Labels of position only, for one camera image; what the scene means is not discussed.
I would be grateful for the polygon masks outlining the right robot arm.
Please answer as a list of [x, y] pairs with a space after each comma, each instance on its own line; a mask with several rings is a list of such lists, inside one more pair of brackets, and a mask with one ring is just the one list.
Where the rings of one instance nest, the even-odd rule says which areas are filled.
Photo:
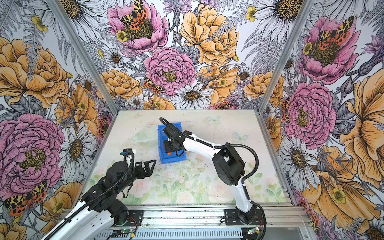
[[245, 162], [236, 148], [247, 149], [256, 157], [255, 151], [242, 144], [216, 145], [209, 143], [189, 131], [181, 132], [174, 124], [168, 123], [164, 118], [161, 118], [161, 121], [165, 125], [163, 132], [167, 137], [164, 141], [165, 152], [193, 152], [211, 159], [219, 179], [231, 188], [238, 211], [238, 219], [242, 224], [249, 224], [257, 206], [251, 200], [245, 185], [245, 179], [249, 178], [251, 174], [245, 174]]

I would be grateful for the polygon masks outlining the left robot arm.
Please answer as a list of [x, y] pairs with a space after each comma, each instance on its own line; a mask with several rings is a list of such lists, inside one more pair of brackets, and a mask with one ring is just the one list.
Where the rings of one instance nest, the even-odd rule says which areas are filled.
[[118, 195], [136, 180], [150, 177], [156, 160], [136, 163], [132, 149], [124, 149], [121, 154], [123, 160], [107, 169], [106, 175], [44, 236], [45, 240], [91, 240], [113, 226], [141, 226], [144, 212], [128, 210]]

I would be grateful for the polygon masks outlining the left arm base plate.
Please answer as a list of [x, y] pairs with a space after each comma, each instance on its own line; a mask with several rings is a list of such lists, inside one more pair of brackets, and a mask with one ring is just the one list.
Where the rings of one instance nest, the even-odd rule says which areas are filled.
[[126, 219], [122, 227], [140, 227], [144, 219], [143, 210], [127, 210]]

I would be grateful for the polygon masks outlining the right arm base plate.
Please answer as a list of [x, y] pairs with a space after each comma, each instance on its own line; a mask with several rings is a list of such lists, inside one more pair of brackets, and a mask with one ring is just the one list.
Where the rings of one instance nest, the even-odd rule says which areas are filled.
[[266, 224], [266, 219], [259, 208], [250, 210], [247, 213], [243, 213], [238, 209], [225, 209], [224, 223], [227, 226], [261, 226]]

